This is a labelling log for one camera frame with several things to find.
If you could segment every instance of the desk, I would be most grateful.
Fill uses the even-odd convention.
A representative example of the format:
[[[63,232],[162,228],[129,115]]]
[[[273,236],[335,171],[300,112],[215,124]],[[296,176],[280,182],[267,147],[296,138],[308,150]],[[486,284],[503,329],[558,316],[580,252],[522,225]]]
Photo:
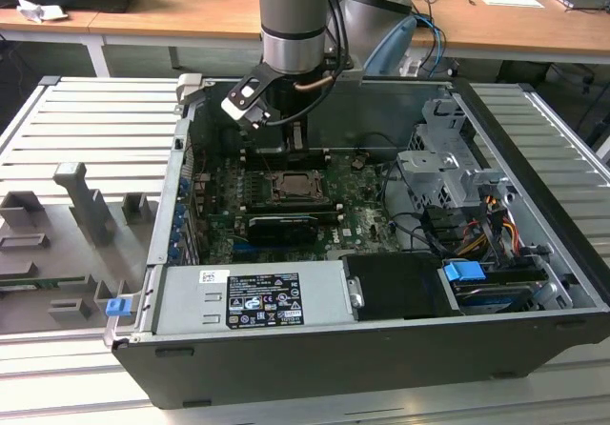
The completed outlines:
[[[14,41],[61,42],[87,47],[95,73],[109,77],[106,45],[260,49],[258,0],[133,0],[126,13],[69,10],[70,19],[27,21],[0,10],[0,32]]]
[[[544,9],[486,6],[480,0],[437,0],[433,14],[447,34],[446,56],[610,64],[610,15],[565,12],[556,0]],[[427,10],[421,0],[414,1]],[[258,0],[134,0],[127,13],[70,11],[70,20],[37,25],[14,10],[0,10],[0,32],[10,40],[87,46],[95,73],[109,76],[105,45],[260,49]],[[409,57],[432,45],[418,30]]]
[[[447,34],[445,56],[610,64],[610,15],[565,11],[558,0],[537,0],[544,9],[487,6],[481,0],[437,0],[432,12]],[[428,13],[423,0],[414,0]],[[432,45],[426,29],[417,30],[410,55]]]

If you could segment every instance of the blue cable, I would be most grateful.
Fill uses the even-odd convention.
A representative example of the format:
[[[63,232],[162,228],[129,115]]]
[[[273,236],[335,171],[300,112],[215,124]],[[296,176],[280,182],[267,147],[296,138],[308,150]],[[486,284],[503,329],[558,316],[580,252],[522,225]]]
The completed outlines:
[[[421,20],[423,23],[425,23],[430,30],[435,34],[435,38],[437,39],[437,43],[438,43],[438,50],[437,50],[437,58],[435,60],[435,65],[432,67],[432,69],[430,70],[430,73],[428,74],[428,77],[432,77],[432,74],[434,74],[435,70],[438,67],[438,63],[440,63],[440,56],[442,55],[442,43],[440,40],[440,33],[438,32],[438,28],[436,25],[434,25],[432,22],[430,22],[427,18],[425,18],[422,15],[416,15],[416,18]]]

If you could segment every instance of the circuit board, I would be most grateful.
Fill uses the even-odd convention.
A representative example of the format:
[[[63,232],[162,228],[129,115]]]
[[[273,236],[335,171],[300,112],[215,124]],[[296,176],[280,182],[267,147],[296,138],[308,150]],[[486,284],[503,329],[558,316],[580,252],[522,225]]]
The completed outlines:
[[[388,225],[388,219],[377,200],[381,178],[376,173],[376,167],[360,162],[355,166],[354,160],[353,153],[331,153],[326,169],[295,172],[289,176],[294,180],[297,177],[301,179],[296,184],[306,184],[309,182],[306,179],[311,178],[319,186],[315,187],[320,194],[315,202],[328,203],[333,210],[340,208],[340,214],[334,223],[319,225],[312,245],[266,249],[253,247],[247,239],[243,221],[248,215],[244,201],[252,203],[254,199],[260,201],[267,196],[279,199],[280,196],[274,193],[275,173],[271,170],[246,171],[239,160],[224,160],[211,173],[214,182],[212,204],[201,215],[207,228],[204,243],[207,249],[202,255],[203,262],[316,261],[339,259],[347,253],[399,252],[394,229]],[[306,186],[299,188],[303,192]]]

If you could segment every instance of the white paper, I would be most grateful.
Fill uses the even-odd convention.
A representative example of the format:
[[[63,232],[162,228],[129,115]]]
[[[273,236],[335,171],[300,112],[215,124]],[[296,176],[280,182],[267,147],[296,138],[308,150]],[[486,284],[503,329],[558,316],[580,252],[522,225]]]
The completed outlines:
[[[201,270],[199,272],[200,284],[226,284],[231,270]]]
[[[481,0],[488,6],[516,6],[518,8],[544,8],[536,0]]]
[[[19,0],[17,10],[28,20],[36,23],[68,18],[68,15],[59,6],[40,6],[28,0]]]

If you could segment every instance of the table leg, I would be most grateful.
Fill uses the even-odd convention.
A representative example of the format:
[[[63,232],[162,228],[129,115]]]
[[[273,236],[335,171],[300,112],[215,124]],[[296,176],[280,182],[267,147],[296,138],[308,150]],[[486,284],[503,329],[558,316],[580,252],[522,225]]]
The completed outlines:
[[[172,69],[179,70],[182,68],[180,65],[180,57],[178,56],[178,48],[176,47],[168,47],[170,51],[170,62],[172,63]]]
[[[111,71],[104,55],[104,40],[102,36],[83,36],[82,43],[87,47],[97,77],[111,77]]]

